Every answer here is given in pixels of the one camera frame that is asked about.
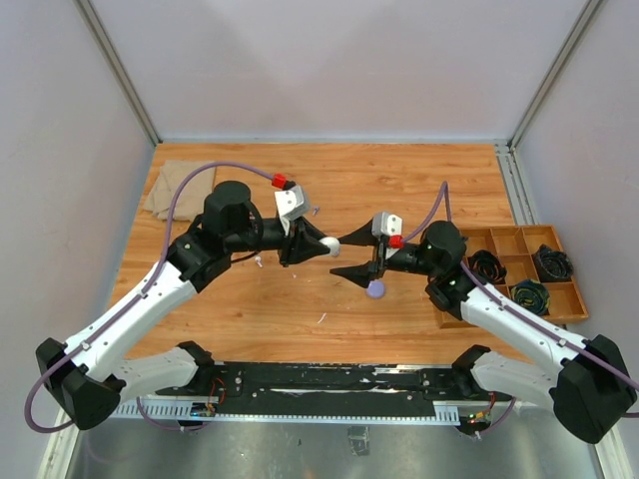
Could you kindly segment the purple earbud case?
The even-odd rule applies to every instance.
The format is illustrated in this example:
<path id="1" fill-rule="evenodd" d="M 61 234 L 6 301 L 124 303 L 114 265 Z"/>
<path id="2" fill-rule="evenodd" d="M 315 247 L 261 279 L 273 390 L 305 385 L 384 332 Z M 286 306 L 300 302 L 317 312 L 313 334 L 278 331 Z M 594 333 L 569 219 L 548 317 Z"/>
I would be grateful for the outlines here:
<path id="1" fill-rule="evenodd" d="M 385 296 L 386 286 L 381 280 L 373 280 L 365 290 L 369 298 L 381 299 Z"/>

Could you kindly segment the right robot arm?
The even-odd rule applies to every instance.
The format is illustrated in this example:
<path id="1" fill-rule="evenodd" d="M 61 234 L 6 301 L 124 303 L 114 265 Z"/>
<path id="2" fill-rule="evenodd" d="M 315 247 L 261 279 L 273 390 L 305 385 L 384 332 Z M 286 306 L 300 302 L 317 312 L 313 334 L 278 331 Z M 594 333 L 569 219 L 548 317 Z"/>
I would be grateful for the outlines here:
<path id="1" fill-rule="evenodd" d="M 454 391 L 465 399 L 481 392 L 551 410 L 573 436 L 599 443 L 637 401 L 638 384 L 630 378 L 617 344 L 604 335 L 586 338 L 558 327 L 517 304 L 463 262 L 466 240 L 450 221 L 427 226 L 417 243 L 399 235 L 398 218 L 377 216 L 339 238 L 342 244 L 370 246 L 371 261 L 333 270 L 368 287 L 388 270 L 427 277 L 433 305 L 482 328 L 528 357 L 512 360 L 475 346 L 458 359 Z"/>

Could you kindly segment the white earbud case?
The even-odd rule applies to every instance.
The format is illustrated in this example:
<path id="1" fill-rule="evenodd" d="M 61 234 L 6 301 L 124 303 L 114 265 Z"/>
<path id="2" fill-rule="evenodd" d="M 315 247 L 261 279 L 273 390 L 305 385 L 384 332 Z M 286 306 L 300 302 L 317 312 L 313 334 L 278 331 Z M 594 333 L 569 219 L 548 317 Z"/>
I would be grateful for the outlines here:
<path id="1" fill-rule="evenodd" d="M 339 256 L 340 253 L 340 243 L 339 240 L 335 237 L 324 237 L 319 240 L 319 242 L 328 248 L 328 254 L 332 257 Z"/>

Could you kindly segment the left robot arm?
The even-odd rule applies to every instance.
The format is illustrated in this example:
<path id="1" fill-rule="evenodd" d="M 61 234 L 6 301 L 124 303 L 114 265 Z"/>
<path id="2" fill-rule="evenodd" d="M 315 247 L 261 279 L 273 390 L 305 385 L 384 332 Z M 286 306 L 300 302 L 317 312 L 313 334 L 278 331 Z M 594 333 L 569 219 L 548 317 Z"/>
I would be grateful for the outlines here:
<path id="1" fill-rule="evenodd" d="M 304 190 L 287 182 L 275 192 L 277 213 L 263 218 L 250 188 L 225 181 L 204 200 L 203 212 L 149 273 L 119 302 L 65 341 L 45 339 L 35 351 L 45 388 L 80 430 L 96 427 L 134 397 L 169 387 L 207 392 L 211 356 L 192 342 L 139 360 L 126 353 L 161 319 L 232 266 L 238 252 L 277 252 L 282 266 L 336 255 L 339 242 L 305 218 Z"/>

